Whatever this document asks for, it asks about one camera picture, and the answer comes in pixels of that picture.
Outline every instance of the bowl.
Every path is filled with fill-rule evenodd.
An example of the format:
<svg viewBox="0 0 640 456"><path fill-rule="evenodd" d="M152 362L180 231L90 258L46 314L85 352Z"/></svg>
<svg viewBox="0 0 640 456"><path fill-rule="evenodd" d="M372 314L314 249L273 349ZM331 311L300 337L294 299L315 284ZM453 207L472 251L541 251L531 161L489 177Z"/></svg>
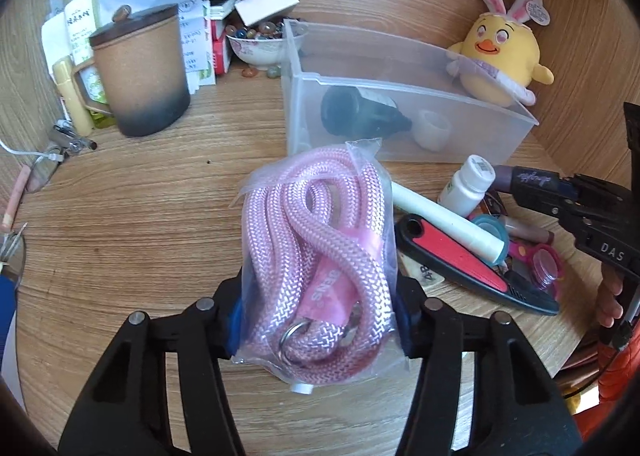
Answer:
<svg viewBox="0 0 640 456"><path fill-rule="evenodd" d="M305 35L293 38L296 49L300 50ZM280 66L286 53L285 39L238 39L227 36L231 48L240 60L258 70L266 70L269 66Z"/></svg>

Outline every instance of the plush chick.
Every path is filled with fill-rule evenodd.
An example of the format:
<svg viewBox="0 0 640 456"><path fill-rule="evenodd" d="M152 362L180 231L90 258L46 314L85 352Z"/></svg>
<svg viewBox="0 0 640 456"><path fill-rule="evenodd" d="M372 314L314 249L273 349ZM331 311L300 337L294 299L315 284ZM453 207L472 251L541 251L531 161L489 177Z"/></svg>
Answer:
<svg viewBox="0 0 640 456"><path fill-rule="evenodd" d="M502 0L485 2L492 11L482 14L465 40L450 46L449 50L480 64L495 82L462 71L460 80L467 91L486 102L508 106L516 99L531 105L535 102L535 95L526 89L530 82L536 80L551 84L554 81L549 68L540 64L538 42L524 24L531 18L529 3L533 2L543 10L542 0L516 0L509 12L506 12Z"/></svg>

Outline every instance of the white cable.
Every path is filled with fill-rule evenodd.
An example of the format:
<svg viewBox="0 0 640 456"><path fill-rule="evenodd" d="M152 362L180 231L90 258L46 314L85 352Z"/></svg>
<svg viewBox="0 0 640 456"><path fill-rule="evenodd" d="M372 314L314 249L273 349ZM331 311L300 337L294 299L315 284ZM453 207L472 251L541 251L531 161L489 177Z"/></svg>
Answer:
<svg viewBox="0 0 640 456"><path fill-rule="evenodd" d="M15 154L16 156L43 156L44 158L48 158L52 162L62 162L65 157L61 154L55 152L37 152L37 151L16 151L15 149L11 149L5 144L2 140L0 140L0 146L11 154Z"/></svg>
<svg viewBox="0 0 640 456"><path fill-rule="evenodd" d="M392 182L391 189L396 207L422 216L467 250L490 263L495 263L500 258L504 242L492 236L486 230L482 230L476 224L465 220L407 187Z"/></svg>

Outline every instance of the clear plastic container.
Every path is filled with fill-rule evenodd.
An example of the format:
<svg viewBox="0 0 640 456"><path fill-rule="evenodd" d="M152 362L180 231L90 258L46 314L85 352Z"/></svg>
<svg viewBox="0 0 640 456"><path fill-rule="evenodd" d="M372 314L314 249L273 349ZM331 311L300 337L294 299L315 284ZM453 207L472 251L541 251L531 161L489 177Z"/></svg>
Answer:
<svg viewBox="0 0 640 456"><path fill-rule="evenodd" d="M301 34L302 44L300 39L294 42L293 36ZM356 104L358 123L362 113L379 115L380 109L390 107L388 116L399 130L383 138L379 160L461 163L477 154L490 163L503 163L538 124L519 102L502 108L471 97L447 72L454 60L466 72L497 84L472 61L443 48L371 30L291 19L284 22L284 37L282 91L289 154L372 138L353 136L358 134L353 126L340 135L339 126L328 125L322 101L334 86L358 89L354 96L343 97L345 104ZM332 107L336 92L334 88L327 96ZM334 117L341 112L349 113L336 110ZM411 129L406 129L406 119ZM386 128L382 120L381 134ZM364 134L371 129L376 126L366 126Z"/></svg>

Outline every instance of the teal tape roll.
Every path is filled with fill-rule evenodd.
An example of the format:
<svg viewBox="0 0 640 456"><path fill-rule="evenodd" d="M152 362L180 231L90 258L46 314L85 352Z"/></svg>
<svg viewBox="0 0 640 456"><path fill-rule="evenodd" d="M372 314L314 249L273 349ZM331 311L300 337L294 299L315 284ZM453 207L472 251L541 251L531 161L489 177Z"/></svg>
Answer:
<svg viewBox="0 0 640 456"><path fill-rule="evenodd" d="M498 259L493 263L487 263L489 266L502 264L509 253L509 235L507 233L507 229L505 229L504 225L498 221L498 218L489 216L489 214L480 214L479 216L475 216L471 219L471 222L504 242L504 248L502 249L500 256L498 256Z"/></svg>

